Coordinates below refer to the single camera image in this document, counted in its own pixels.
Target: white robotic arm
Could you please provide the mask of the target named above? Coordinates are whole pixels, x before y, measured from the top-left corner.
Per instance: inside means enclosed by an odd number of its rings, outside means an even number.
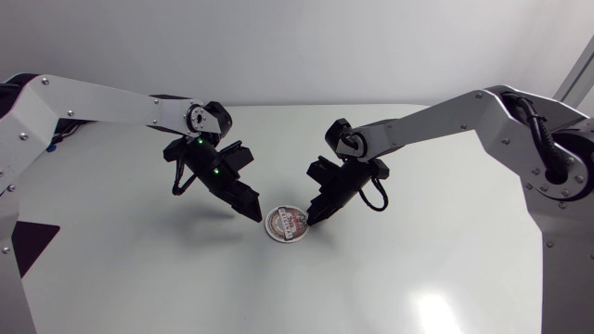
[[[338,120],[326,141],[344,165],[320,157],[310,166],[321,194],[312,200],[308,223],[329,218],[369,180],[387,205],[379,180],[389,171],[377,157],[469,130],[520,176],[528,211],[542,231],[542,331],[594,332],[594,122],[557,101],[496,86],[402,119],[356,128]]]
[[[217,102],[204,105],[193,98],[143,96],[51,75],[17,75],[0,84],[1,332],[35,333],[12,244],[19,217],[18,179],[48,147],[60,118],[143,124],[181,135],[163,151],[167,161],[177,162],[174,194],[181,195],[199,178],[234,210],[262,220],[258,193],[238,181],[238,170],[253,160],[250,150],[241,142],[215,149],[232,125]],[[193,175],[180,187],[184,166]]]

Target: white tabletop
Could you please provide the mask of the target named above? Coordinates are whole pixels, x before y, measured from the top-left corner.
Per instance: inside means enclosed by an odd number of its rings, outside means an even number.
[[[304,210],[305,172],[341,117],[353,126],[419,106],[229,108],[255,161],[241,181],[265,216]],[[40,334],[537,333],[540,232],[519,178],[475,133],[383,157],[385,212],[357,196],[294,244],[235,213],[197,181],[171,194],[175,135],[84,126],[20,178],[20,220],[61,230],[23,278]],[[379,204],[371,185],[368,196]]]

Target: black cable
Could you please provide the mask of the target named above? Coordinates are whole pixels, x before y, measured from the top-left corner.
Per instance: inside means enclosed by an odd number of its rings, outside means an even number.
[[[372,178],[371,183],[373,183],[376,189],[380,191],[380,194],[383,197],[383,206],[381,208],[373,206],[373,204],[371,204],[368,198],[365,196],[363,189],[359,189],[359,195],[361,196],[361,199],[365,202],[365,204],[367,204],[371,208],[371,210],[376,212],[382,212],[386,210],[386,208],[388,207],[388,194],[386,194],[386,190],[383,188],[383,186],[380,183],[380,180],[378,180],[377,178]]]
[[[535,142],[536,150],[547,169],[547,177],[554,184],[561,184],[567,180],[567,170],[559,150],[555,146],[555,141],[545,125],[545,118],[539,116],[532,106],[532,102],[523,96],[507,93],[504,96],[514,99],[516,105],[523,110],[526,115],[526,122],[530,127],[532,138]]]
[[[192,182],[194,182],[194,180],[196,180],[196,175],[193,174],[192,176],[190,176],[188,178],[188,180],[181,186],[179,187],[179,182],[182,179],[182,176],[184,175],[184,168],[186,166],[186,163],[184,161],[184,158],[178,159],[175,161],[175,180],[174,180],[174,188],[172,189],[172,193],[176,196],[179,196],[183,193],[186,192],[186,190],[191,186]]]

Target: robotic arm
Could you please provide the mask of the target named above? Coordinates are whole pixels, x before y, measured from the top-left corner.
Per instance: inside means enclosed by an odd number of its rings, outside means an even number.
[[[560,102],[496,86],[402,119],[351,128],[336,121],[326,141],[344,161],[323,157],[307,173],[320,185],[308,224],[331,217],[388,168],[378,157],[405,145],[475,130],[485,151],[520,176],[528,211],[543,236],[543,333],[594,328],[594,122]]]
[[[163,151],[167,161],[176,161],[174,195],[181,195],[199,178],[235,211],[256,222],[262,220],[259,194],[238,181],[238,170],[253,161],[250,150],[242,147],[240,141],[220,151],[215,149],[232,126],[230,115],[219,103],[204,105],[186,97],[143,96],[49,75],[17,75],[0,84],[0,282],[3,283],[0,328],[3,332],[35,333],[20,281],[24,272],[18,263],[19,252],[14,250],[12,242],[19,217],[18,178],[48,147],[60,118],[144,124],[181,135]],[[193,174],[179,186],[185,166]]]

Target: white wall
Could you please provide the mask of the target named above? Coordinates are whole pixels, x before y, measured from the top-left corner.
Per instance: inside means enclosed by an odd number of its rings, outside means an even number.
[[[4,0],[0,78],[45,72],[227,105],[552,96],[591,0]]]

